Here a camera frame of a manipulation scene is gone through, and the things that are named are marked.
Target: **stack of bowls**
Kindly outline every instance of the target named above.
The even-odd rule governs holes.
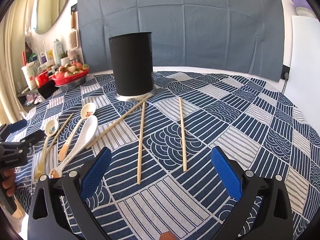
[[[292,0],[292,2],[299,16],[317,18],[307,0]]]

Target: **red container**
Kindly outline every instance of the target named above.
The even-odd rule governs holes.
[[[83,71],[82,73],[79,73],[77,75],[72,75],[66,78],[59,78],[57,79],[54,75],[52,75],[52,80],[54,80],[54,82],[56,83],[57,86],[62,86],[62,85],[66,85],[72,81],[75,81],[85,75],[88,74],[90,69],[87,69],[86,71]]]
[[[49,75],[47,71],[41,72],[39,75],[35,77],[35,81],[38,87],[41,87],[43,84],[49,81]]]

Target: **wooden chopstick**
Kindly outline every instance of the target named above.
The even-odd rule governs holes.
[[[143,141],[143,124],[144,124],[144,110],[146,109],[146,103],[143,102],[141,124],[140,124],[140,135],[139,135],[139,148],[138,148],[138,167],[137,167],[137,184],[141,182],[141,163],[142,163],[142,141]]]
[[[137,103],[135,106],[133,106],[130,110],[128,110],[124,115],[119,117],[113,124],[111,124],[107,129],[105,129],[95,140],[93,140],[86,149],[88,150],[92,145],[94,145],[97,141],[99,141],[107,132],[109,132],[113,127],[115,127],[121,120],[123,120],[127,115],[131,114],[138,106],[140,106],[144,101],[146,101],[151,95],[146,96],[141,100],[139,103]]]
[[[60,133],[62,132],[62,130],[65,128],[65,126],[67,125],[67,123],[70,121],[71,117],[73,116],[73,113],[68,117],[68,119],[64,122],[64,124],[61,126],[60,130],[58,131],[58,133],[56,134],[56,136],[53,138],[53,141],[51,142],[49,148],[46,150],[45,152],[45,156],[48,154],[48,152],[50,152],[51,148],[53,147],[53,144],[55,143],[55,141],[57,140],[58,136],[60,135]]]
[[[186,152],[186,138],[184,136],[184,123],[183,123],[183,111],[182,111],[182,101],[179,98],[180,106],[180,122],[181,122],[181,147],[182,147],[182,162],[183,162],[183,172],[187,171],[187,152]]]

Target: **silver screw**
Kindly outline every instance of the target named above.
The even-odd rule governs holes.
[[[69,173],[69,177],[75,177],[75,176],[77,176],[77,172],[76,171],[70,171],[70,173]]]
[[[250,171],[250,170],[247,170],[246,172],[245,172],[245,174],[248,176],[248,177],[253,177],[253,172],[252,171]]]
[[[40,177],[40,180],[41,181],[44,181],[44,180],[46,180],[47,179],[47,176],[46,175],[42,175],[41,177]]]
[[[282,177],[281,177],[280,175],[276,175],[276,180],[281,181],[281,180],[282,180]]]

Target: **hand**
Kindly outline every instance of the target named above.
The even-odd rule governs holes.
[[[9,170],[4,170],[3,174],[7,178],[5,179],[5,181],[2,182],[2,186],[4,187],[4,189],[7,190],[7,195],[11,197],[16,191],[16,185],[14,183],[16,174],[14,173],[14,168]]]
[[[172,232],[168,231],[162,233],[159,240],[178,240],[178,238],[176,238]]]

